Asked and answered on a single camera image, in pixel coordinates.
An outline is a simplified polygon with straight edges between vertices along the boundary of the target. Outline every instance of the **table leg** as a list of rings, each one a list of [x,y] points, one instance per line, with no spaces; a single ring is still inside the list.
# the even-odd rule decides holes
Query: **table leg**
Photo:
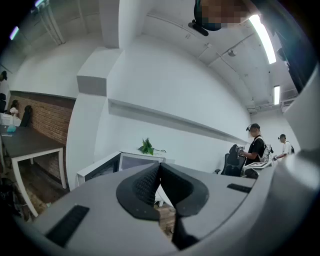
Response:
[[[14,158],[11,159],[12,161],[12,168],[13,168],[13,172],[14,172],[14,176],[16,179],[16,183],[18,184],[18,187],[20,189],[21,195],[25,201],[25,203],[28,205],[30,211],[32,212],[32,214],[37,217],[38,213],[34,207],[34,205],[32,204],[32,202],[30,201],[30,198],[27,194],[24,182],[22,181],[21,175],[20,175],[20,171],[19,171],[19,165],[18,165],[18,161]]]
[[[61,179],[62,187],[66,189],[67,184],[66,184],[65,169],[64,169],[64,148],[63,147],[59,150],[59,171],[60,171],[60,179]]]
[[[1,157],[1,165],[3,168],[3,172],[6,171],[6,164],[5,164],[5,160],[4,160],[4,153],[2,150],[2,140],[1,140],[1,135],[0,135],[0,157]]]

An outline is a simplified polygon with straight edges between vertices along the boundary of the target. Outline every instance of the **ceiling light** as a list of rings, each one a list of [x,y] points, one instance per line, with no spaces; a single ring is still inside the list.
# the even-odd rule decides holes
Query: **ceiling light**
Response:
[[[38,7],[44,0],[37,0],[35,3],[34,3],[34,6],[35,7]]]
[[[278,105],[280,102],[280,85],[274,87],[274,105]]]
[[[268,57],[268,60],[269,60],[269,64],[275,63],[276,62],[275,51],[265,26],[261,24],[259,15],[258,14],[252,15],[249,18],[249,20],[251,21],[252,25],[254,26],[256,32],[258,33],[262,41],[264,50],[266,52],[266,56]]]
[[[16,26],[16,27],[13,29],[13,31],[11,32],[11,34],[10,34],[10,39],[11,39],[11,40],[13,40],[13,39],[15,38],[16,34],[18,33],[18,31],[19,31],[19,28]]]

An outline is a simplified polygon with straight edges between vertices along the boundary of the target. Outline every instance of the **desk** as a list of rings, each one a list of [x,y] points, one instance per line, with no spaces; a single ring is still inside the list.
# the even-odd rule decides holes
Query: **desk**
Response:
[[[26,159],[31,159],[31,163],[33,164],[33,158],[35,157],[59,152],[59,171],[62,187],[65,189],[67,188],[67,185],[63,159],[64,145],[29,127],[17,127],[16,131],[14,133],[11,133],[12,137],[3,136],[2,134],[7,133],[7,128],[7,126],[0,125],[0,143],[4,144],[8,155],[11,157],[14,176],[23,199],[25,200],[32,214],[37,217],[38,213],[31,203],[27,195],[24,183],[22,181],[18,162]],[[2,146],[0,147],[0,154],[1,164],[3,166],[3,170],[5,170],[6,167]]]
[[[272,166],[272,161],[269,161],[269,162],[253,162],[253,163],[250,163],[250,164],[248,164],[248,165],[243,167],[243,175],[244,176],[246,175],[246,170],[253,169],[259,176],[260,172],[263,169],[265,169],[267,167],[270,167],[270,166]]]

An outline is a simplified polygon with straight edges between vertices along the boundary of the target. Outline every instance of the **brick wall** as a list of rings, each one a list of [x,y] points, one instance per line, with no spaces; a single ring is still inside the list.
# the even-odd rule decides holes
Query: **brick wall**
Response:
[[[36,93],[11,91],[8,104],[18,100],[18,117],[22,119],[25,107],[32,107],[28,126],[64,145],[67,144],[68,128],[76,100]],[[35,157],[34,161],[45,169],[55,180],[60,181],[58,152]],[[64,171],[66,172],[66,147],[63,148]]]

